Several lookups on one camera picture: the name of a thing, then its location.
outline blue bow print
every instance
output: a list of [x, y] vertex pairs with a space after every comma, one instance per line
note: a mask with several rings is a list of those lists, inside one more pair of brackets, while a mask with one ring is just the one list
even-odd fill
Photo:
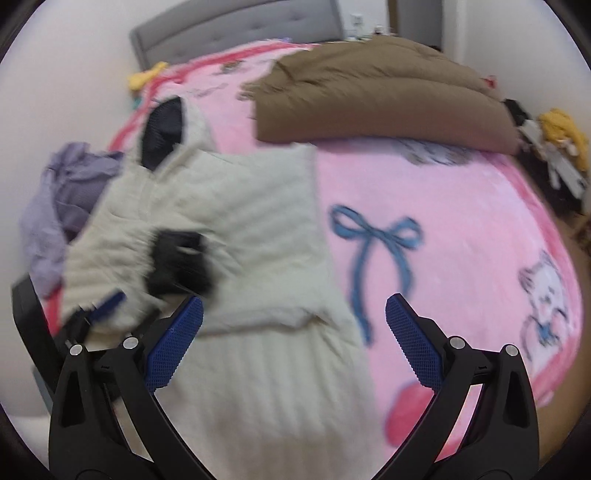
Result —
[[[358, 225], [359, 228], [348, 227], [341, 223], [340, 217], [345, 216]], [[402, 295], [407, 296], [413, 286], [413, 273], [408, 265], [408, 260], [404, 255], [403, 248], [416, 250], [423, 244], [423, 230], [421, 226], [411, 218], [404, 218], [398, 223], [392, 225], [388, 230], [380, 230], [372, 227], [360, 213], [343, 205], [335, 205], [330, 212], [330, 220], [333, 232], [345, 240], [362, 241], [361, 248], [353, 268], [353, 286], [351, 291], [351, 305], [353, 312], [359, 321], [365, 343], [372, 343], [371, 324], [365, 312], [363, 304], [362, 279], [365, 265], [369, 255], [369, 247], [374, 239], [380, 240], [394, 257], [398, 266], [400, 283], [402, 285]], [[414, 235], [403, 236], [405, 231], [414, 233]]]

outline white fluffy garment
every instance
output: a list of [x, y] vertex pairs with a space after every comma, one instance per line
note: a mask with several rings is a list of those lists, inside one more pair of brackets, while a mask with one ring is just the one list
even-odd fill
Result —
[[369, 480], [384, 446], [360, 331], [317, 218], [314, 147], [214, 153], [183, 100], [184, 142], [151, 172], [125, 160], [66, 261], [62, 317], [120, 288], [129, 331], [160, 229], [206, 238], [215, 284], [171, 384], [169, 418], [219, 480]]

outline wall outlet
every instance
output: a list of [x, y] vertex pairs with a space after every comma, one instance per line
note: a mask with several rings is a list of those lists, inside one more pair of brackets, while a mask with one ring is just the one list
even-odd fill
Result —
[[363, 15], [362, 14], [351, 14], [351, 24], [354, 27], [360, 27], [363, 25]]

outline metal screw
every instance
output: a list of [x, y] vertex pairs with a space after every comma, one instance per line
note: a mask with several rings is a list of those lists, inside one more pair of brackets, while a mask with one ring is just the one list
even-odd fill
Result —
[[82, 353], [82, 350], [84, 350], [82, 348], [82, 345], [80, 345], [79, 343], [75, 344], [72, 346], [72, 348], [70, 348], [70, 355], [80, 355]]
[[505, 347], [505, 352], [511, 356], [517, 356], [519, 354], [519, 349], [515, 345], [507, 345]]
[[123, 348], [127, 350], [133, 350], [139, 344], [139, 340], [136, 337], [128, 337], [123, 340]]
[[452, 337], [449, 340], [449, 344], [454, 347], [456, 350], [462, 350], [462, 348], [464, 348], [466, 346], [466, 342], [464, 341], [464, 339], [460, 338], [460, 337]]

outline cartoon cat print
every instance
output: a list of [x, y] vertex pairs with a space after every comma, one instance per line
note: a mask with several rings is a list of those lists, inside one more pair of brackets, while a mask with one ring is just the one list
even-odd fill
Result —
[[519, 271], [519, 283], [533, 309], [521, 330], [525, 358], [534, 372], [542, 370], [562, 349], [569, 333], [569, 317], [562, 279], [548, 253], [540, 261]]

